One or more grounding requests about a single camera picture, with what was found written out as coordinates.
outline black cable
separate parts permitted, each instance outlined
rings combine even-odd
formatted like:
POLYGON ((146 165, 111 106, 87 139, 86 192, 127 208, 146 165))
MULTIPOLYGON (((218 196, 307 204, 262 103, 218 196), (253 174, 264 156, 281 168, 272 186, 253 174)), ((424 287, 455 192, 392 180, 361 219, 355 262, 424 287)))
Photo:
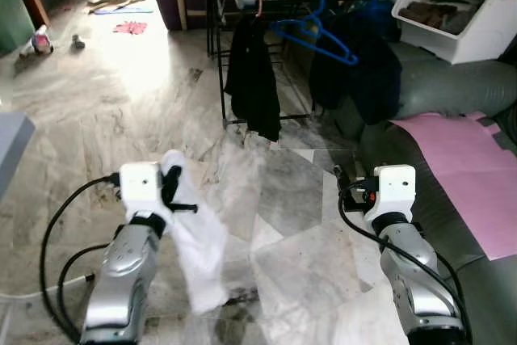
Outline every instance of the black cable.
POLYGON ((445 288, 451 294, 452 299, 458 306, 458 310, 460 311, 460 315, 461 315, 461 321, 463 322, 463 326, 464 326, 465 337, 469 343, 472 343, 472 327, 470 326, 469 317, 467 315, 467 309, 464 307, 463 301, 456 295, 455 292, 452 291, 451 287, 436 272, 431 270, 425 264, 421 263, 414 256, 408 254, 405 250, 399 248, 398 246, 395 246, 394 244, 392 244, 390 242, 387 242, 381 238, 378 238, 375 234, 370 234, 368 231, 361 229, 360 227, 358 227, 357 225, 355 225, 352 221, 350 221, 348 219, 347 215, 345 214, 345 208, 344 208, 345 194, 347 193, 347 191, 349 191, 355 187, 360 187, 362 182, 363 181, 353 182, 348 186, 347 190, 343 190, 343 191, 341 191, 341 193, 339 193, 338 209, 339 209, 339 214, 341 215, 341 218, 343 219, 343 221, 345 221, 345 224, 347 224, 350 228, 352 228, 358 234, 362 234, 366 238, 373 240, 374 242, 383 246, 384 248, 388 248, 388 249, 392 250, 393 252, 402 256, 404 259, 407 259, 410 262, 412 262, 413 264, 417 265, 424 272, 426 272, 430 277, 432 277, 434 280, 436 280, 443 288, 445 288))
POLYGON ((454 271, 454 268, 452 268, 452 265, 438 252, 436 252, 436 257, 442 264, 447 268, 447 271, 451 275, 452 281, 454 282, 454 287, 456 288, 456 291, 458 293, 458 297, 460 297, 461 301, 465 303, 465 297, 463 294, 463 288, 461 287, 460 278, 458 278, 458 275, 456 274, 456 271, 454 271))
POLYGON ((67 324, 65 324, 60 317, 57 315, 56 310, 54 310, 50 298, 47 293, 47 280, 46 280, 46 273, 45 273, 45 260, 47 257, 47 245, 48 240, 50 238, 50 233, 52 232, 52 229, 54 225, 56 224, 57 220, 65 209, 70 205, 70 203, 77 197, 79 194, 81 194, 83 191, 85 191, 88 187, 94 186, 97 183, 101 182, 110 182, 112 179, 112 176, 105 176, 102 178, 94 179, 93 181, 90 181, 89 183, 86 183, 82 185, 78 190, 74 191, 70 197, 66 199, 66 201, 63 203, 63 205, 57 210, 57 212, 54 214, 50 222, 48 223, 47 230, 45 230, 45 235, 43 236, 43 241, 41 243, 41 252, 40 252, 40 291, 41 295, 43 297, 43 305, 45 309, 48 312, 48 315, 50 315, 50 318, 59 326, 59 328, 63 331, 63 333, 66 334, 66 336, 69 338, 70 341, 73 343, 78 343, 81 335, 78 332, 78 330, 75 327, 70 327, 67 324))
POLYGON ((68 259, 68 262, 66 262, 65 266, 61 270, 61 274, 59 275, 59 280, 57 281, 57 308, 59 309, 65 324, 73 328, 75 331, 77 331, 77 333, 79 333, 79 329, 75 326, 74 322, 70 318, 70 315, 68 314, 68 311, 66 310, 65 298, 63 296, 63 284, 65 283, 66 275, 68 274, 69 269, 72 267, 75 261, 81 256, 93 250, 102 250, 107 246, 109 246, 109 244, 100 244, 97 246, 90 246, 84 250, 80 250, 77 254, 68 259))

